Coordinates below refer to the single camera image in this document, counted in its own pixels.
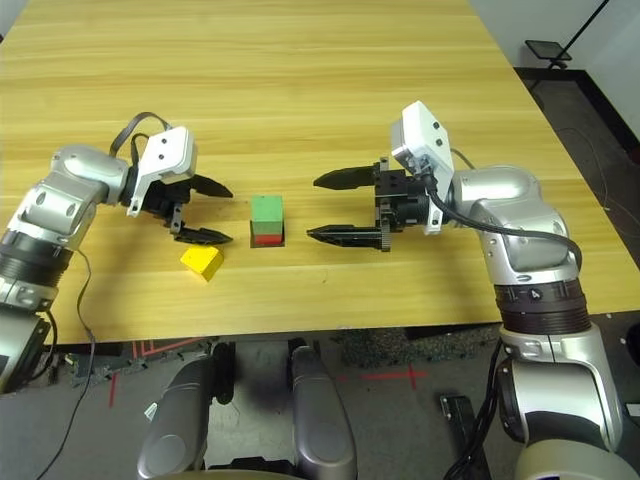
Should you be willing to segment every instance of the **green block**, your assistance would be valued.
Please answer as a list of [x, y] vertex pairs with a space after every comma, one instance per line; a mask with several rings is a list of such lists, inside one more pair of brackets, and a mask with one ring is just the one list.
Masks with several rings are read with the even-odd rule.
[[254, 235], [282, 235], [282, 222], [251, 222]]
[[251, 221], [254, 230], [261, 223], [284, 222], [284, 210], [280, 195], [253, 195], [251, 197]]

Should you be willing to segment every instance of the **stacked blocks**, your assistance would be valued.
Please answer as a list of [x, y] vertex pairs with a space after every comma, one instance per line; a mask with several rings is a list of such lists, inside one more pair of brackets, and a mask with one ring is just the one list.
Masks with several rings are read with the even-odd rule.
[[284, 245], [284, 210], [280, 195], [251, 197], [251, 246]]

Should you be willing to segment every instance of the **wooden table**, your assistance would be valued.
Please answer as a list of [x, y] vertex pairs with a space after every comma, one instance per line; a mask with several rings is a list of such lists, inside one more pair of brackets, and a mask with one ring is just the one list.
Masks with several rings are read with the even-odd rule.
[[[370, 189], [312, 181], [388, 154], [389, 127], [415, 100], [477, 166], [541, 179], [583, 248], [592, 312], [640, 307], [629, 254], [464, 0], [31, 0], [0, 54], [2, 224], [57, 147], [106, 151], [144, 110], [193, 130], [198, 172], [235, 193], [185, 209], [188, 224], [235, 239], [208, 285], [159, 220], [100, 208], [83, 244], [94, 270], [83, 309], [100, 341], [496, 321], [472, 231], [408, 230], [388, 254], [305, 235], [372, 223]], [[256, 193], [283, 195], [285, 248], [249, 248]], [[74, 311], [84, 275], [76, 256], [53, 309], [62, 342], [85, 341]]]

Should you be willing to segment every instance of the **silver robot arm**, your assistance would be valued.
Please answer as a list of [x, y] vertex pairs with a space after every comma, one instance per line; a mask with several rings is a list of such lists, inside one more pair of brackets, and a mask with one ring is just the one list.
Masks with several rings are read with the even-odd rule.
[[542, 200], [536, 178], [512, 166], [454, 172], [446, 129], [421, 102], [403, 110], [391, 138], [394, 158], [411, 176], [389, 170], [381, 159], [314, 182], [335, 190], [373, 185], [375, 227], [326, 225], [307, 233], [326, 243], [388, 251], [390, 233], [407, 226], [422, 225], [430, 235], [456, 220], [475, 223], [508, 355], [497, 371], [501, 419], [525, 445], [518, 480], [637, 479], [612, 453], [622, 436], [622, 413], [578, 280], [579, 249], [569, 248], [567, 226]]
[[149, 137], [139, 162], [86, 145], [57, 151], [51, 171], [25, 196], [0, 239], [0, 393], [27, 383], [50, 325], [48, 314], [57, 284], [80, 247], [97, 205], [128, 207], [127, 214], [150, 212], [165, 220], [177, 240], [223, 243], [213, 230], [191, 230], [180, 217], [190, 189], [232, 196], [224, 186], [195, 175], [193, 135], [176, 127]]
[[[538, 181], [522, 169], [456, 172], [451, 193], [452, 207], [477, 221], [568, 236]], [[637, 478], [622, 459], [605, 454], [620, 443], [622, 410], [574, 255], [550, 240], [478, 234], [508, 354], [497, 372], [500, 417], [525, 445], [517, 478], [568, 472], [571, 478]], [[548, 448], [566, 454], [549, 456]]]

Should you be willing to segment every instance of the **black cable on floor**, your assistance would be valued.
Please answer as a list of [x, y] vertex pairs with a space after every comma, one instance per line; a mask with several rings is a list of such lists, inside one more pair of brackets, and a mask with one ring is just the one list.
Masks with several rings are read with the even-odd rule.
[[64, 432], [64, 436], [62, 437], [62, 441], [60, 442], [60, 446], [56, 450], [56, 453], [53, 455], [53, 457], [51, 458], [47, 466], [42, 470], [40, 475], [36, 477], [36, 480], [41, 480], [42, 478], [44, 478], [47, 472], [56, 463], [56, 460], [58, 460], [58, 458], [60, 457], [60, 454], [62, 453], [62, 450], [64, 449], [64, 446], [67, 443], [67, 439], [69, 438], [69, 433], [71, 433], [71, 427], [73, 427], [73, 421], [75, 420], [76, 414], [78, 413], [78, 408], [80, 407], [82, 400], [87, 394], [87, 390], [89, 390], [89, 384], [91, 383], [91, 375], [93, 373], [93, 361], [95, 359], [95, 353], [96, 353], [96, 337], [93, 335], [93, 331], [91, 330], [91, 328], [89, 328], [89, 326], [85, 323], [84, 319], [82, 318], [82, 313], [80, 311], [82, 299], [84, 298], [84, 294], [87, 290], [87, 286], [89, 285], [89, 281], [91, 280], [91, 265], [89, 263], [89, 259], [83, 252], [81, 252], [80, 250], [77, 250], [77, 253], [79, 253], [82, 256], [82, 258], [84, 258], [84, 261], [87, 267], [87, 279], [85, 280], [84, 285], [82, 286], [82, 289], [78, 294], [78, 299], [76, 301], [76, 313], [78, 315], [78, 319], [80, 320], [80, 323], [82, 324], [82, 327], [84, 328], [85, 333], [87, 334], [87, 338], [91, 342], [91, 352], [89, 354], [89, 371], [87, 372], [87, 379], [84, 382], [84, 386], [82, 387], [82, 392], [80, 393], [80, 396], [78, 397], [78, 400], [76, 401], [76, 404], [73, 407], [73, 411], [71, 412], [71, 418], [69, 419], [69, 423], [67, 424], [67, 428]]
[[[607, 177], [604, 174], [604, 169], [602, 168], [602, 162], [600, 161], [600, 156], [598, 155], [598, 152], [597, 152], [595, 146], [593, 145], [593, 142], [589, 139], [589, 137], [587, 135], [585, 135], [583, 132], [581, 132], [579, 129], [574, 128], [574, 127], [558, 128], [558, 129], [554, 130], [554, 132], [556, 132], [557, 134], [560, 134], [562, 132], [573, 132], [576, 135], [578, 135], [585, 142], [585, 144], [591, 150], [591, 154], [593, 155], [593, 161], [596, 163], [596, 167], [598, 167], [598, 172], [600, 173], [600, 179], [602, 180], [602, 188], [604, 190], [603, 192], [596, 191], [595, 189], [591, 189], [591, 190], [593, 191], [593, 194], [596, 196], [596, 198], [598, 198], [598, 195], [602, 195], [602, 200], [600, 200], [600, 198], [598, 198], [598, 201], [602, 205], [603, 210], [605, 212], [610, 212], [610, 211], [614, 210], [614, 208], [612, 208], [612, 207], [615, 207], [615, 209], [617, 209], [620, 212], [623, 212], [631, 220], [633, 220], [633, 222], [638, 227], [640, 227], [640, 220], [638, 220], [638, 218], [627, 207], [625, 207], [624, 205], [620, 204], [619, 202], [617, 202], [616, 200], [614, 200], [613, 198], [611, 198], [609, 196], [609, 182], [607, 182]], [[629, 238], [640, 238], [640, 235], [629, 233], [629, 232], [623, 230], [618, 225], [616, 225], [613, 221], [611, 221], [611, 224], [613, 225], [613, 227], [618, 232], [620, 232], [621, 234], [623, 234], [623, 235], [625, 235], [625, 236], [627, 236]]]

